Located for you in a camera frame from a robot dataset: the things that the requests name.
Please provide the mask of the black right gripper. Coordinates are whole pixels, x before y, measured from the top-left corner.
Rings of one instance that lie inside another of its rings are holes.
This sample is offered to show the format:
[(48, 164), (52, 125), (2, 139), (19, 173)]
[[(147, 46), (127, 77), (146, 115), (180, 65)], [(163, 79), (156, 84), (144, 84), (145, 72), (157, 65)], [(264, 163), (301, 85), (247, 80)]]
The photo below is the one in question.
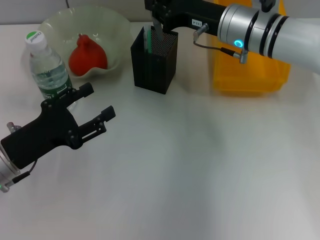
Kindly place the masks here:
[(193, 20), (208, 24), (207, 33), (218, 34), (220, 19), (227, 8), (204, 0), (145, 0), (145, 9), (155, 19), (160, 19), (162, 28), (169, 32), (176, 28), (188, 27), (198, 29)]

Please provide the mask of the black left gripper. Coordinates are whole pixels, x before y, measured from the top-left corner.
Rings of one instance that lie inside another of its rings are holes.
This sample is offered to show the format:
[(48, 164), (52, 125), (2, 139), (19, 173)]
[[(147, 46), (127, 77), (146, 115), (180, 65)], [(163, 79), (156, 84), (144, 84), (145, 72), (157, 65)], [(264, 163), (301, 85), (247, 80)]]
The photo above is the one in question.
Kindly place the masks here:
[(69, 111), (70, 106), (93, 92), (87, 82), (79, 89), (68, 87), (56, 97), (43, 101), (41, 113), (35, 120), (0, 141), (5, 155), (18, 169), (23, 169), (57, 147), (77, 150), (106, 133), (105, 123), (116, 117), (113, 106), (81, 126)]

